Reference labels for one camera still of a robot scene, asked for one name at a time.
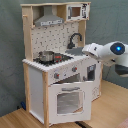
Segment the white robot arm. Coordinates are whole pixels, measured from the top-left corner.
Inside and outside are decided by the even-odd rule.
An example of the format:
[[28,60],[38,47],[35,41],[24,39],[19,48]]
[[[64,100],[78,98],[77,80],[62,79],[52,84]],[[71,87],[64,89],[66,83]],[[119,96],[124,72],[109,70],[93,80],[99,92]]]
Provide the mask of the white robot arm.
[[120,41],[99,45],[91,43],[82,49],[85,55],[89,55],[106,66],[115,66],[115,72],[128,77],[128,45]]

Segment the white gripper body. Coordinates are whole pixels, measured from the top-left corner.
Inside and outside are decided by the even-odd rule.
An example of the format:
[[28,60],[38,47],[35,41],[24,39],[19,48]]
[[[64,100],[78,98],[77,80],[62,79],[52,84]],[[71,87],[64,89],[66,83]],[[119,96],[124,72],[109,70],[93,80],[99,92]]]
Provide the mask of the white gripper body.
[[100,50],[103,48],[102,45],[96,44],[96,43],[91,43],[88,45],[85,45],[84,48],[82,49],[82,52],[85,55],[90,56],[91,58],[94,58],[96,60],[101,61],[102,57],[100,54]]

